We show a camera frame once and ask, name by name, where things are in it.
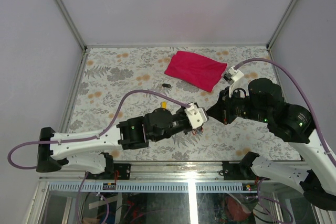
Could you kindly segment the bunch of tagged keys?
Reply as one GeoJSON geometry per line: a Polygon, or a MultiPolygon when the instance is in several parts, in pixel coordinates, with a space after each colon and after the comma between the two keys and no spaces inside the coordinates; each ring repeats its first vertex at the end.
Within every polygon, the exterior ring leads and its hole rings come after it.
{"type": "Polygon", "coordinates": [[[194,135],[202,135],[204,132],[203,128],[202,127],[199,127],[199,128],[196,128],[193,130],[193,134],[194,135]]]}

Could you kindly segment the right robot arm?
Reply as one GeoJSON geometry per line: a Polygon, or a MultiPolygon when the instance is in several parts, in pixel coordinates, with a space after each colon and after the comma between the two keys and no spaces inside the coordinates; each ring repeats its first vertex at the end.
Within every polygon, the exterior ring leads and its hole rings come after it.
{"type": "Polygon", "coordinates": [[[239,162],[243,178],[269,178],[302,193],[320,209],[335,210],[335,167],[323,150],[312,115],[300,105],[285,102],[279,85],[267,78],[253,80],[243,98],[239,89],[229,95],[225,88],[207,114],[225,125],[236,118],[265,123],[270,133],[296,149],[309,166],[307,170],[290,168],[248,152],[239,162]]]}

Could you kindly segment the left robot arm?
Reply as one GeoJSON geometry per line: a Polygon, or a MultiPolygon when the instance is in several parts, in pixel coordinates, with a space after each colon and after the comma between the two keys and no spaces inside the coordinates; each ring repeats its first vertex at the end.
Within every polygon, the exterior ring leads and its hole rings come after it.
{"type": "Polygon", "coordinates": [[[36,171],[51,173],[70,167],[109,179],[115,172],[110,150],[147,148],[150,141],[158,142],[180,132],[186,134],[199,130],[207,121],[205,110],[191,104],[175,114],[168,109],[157,108],[102,132],[67,134],[45,127],[40,131],[36,171]]]}

